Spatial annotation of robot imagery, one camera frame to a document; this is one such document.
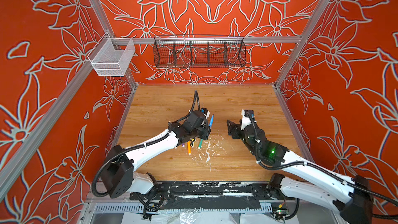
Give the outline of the green highlighter pen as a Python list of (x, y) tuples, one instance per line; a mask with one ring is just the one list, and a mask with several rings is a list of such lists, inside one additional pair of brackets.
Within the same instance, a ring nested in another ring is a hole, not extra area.
[(199, 142), (199, 144), (198, 144), (198, 149), (201, 149), (201, 148), (202, 148), (202, 145), (203, 145), (203, 140), (200, 139), (200, 142)]

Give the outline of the blue highlighter pen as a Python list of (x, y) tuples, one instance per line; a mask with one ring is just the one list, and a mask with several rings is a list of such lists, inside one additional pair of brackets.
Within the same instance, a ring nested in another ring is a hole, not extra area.
[(209, 122), (209, 127), (212, 128), (212, 124), (214, 122), (214, 115), (211, 116), (210, 122)]

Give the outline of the orange highlighter pen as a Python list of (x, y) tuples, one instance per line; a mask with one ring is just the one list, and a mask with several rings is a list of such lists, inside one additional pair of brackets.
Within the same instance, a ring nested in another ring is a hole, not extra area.
[(188, 155), (191, 155), (191, 142), (190, 141), (187, 142), (187, 151), (188, 151)]

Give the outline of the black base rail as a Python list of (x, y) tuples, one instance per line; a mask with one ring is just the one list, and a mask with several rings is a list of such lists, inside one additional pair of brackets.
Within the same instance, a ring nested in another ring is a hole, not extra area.
[(267, 190), (267, 182), (249, 181), (160, 181), (149, 196), (161, 194), (164, 202), (161, 210), (201, 209), (201, 210), (250, 210), (266, 211), (265, 203), (276, 208), (294, 206), (295, 198), (272, 196)]

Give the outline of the white mesh basket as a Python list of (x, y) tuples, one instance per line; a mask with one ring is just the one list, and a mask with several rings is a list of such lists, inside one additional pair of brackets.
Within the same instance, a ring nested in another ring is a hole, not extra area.
[(131, 38), (112, 38), (107, 32), (87, 55), (93, 69), (99, 76), (122, 77), (126, 74), (135, 54)]

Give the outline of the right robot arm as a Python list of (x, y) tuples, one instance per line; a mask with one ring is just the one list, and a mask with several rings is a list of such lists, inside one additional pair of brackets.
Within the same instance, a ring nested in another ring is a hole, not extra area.
[(243, 117), (239, 123), (228, 120), (227, 129), (232, 139), (244, 143), (262, 168), (268, 171), (282, 170), (305, 180), (300, 182), (282, 174), (273, 174), (267, 186), (272, 198), (296, 198), (323, 206), (338, 213), (349, 224), (370, 224), (374, 218), (398, 218), (397, 215), (373, 212), (374, 198), (385, 200), (394, 206), (398, 202), (371, 191), (366, 178), (332, 172), (302, 158), (283, 145), (269, 141), (253, 119)]

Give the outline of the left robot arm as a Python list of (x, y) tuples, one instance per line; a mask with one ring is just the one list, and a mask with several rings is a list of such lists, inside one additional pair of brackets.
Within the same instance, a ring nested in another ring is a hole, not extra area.
[(145, 195), (153, 188), (153, 180), (145, 175), (148, 186), (136, 186), (136, 170), (152, 158), (176, 147), (192, 142), (195, 139), (208, 140), (211, 127), (208, 121), (210, 112), (206, 108), (190, 111), (187, 116), (168, 123), (159, 135), (138, 145), (121, 148), (117, 145), (111, 149), (103, 165), (99, 168), (91, 184), (91, 191), (96, 197), (110, 196), (114, 199), (127, 191)]

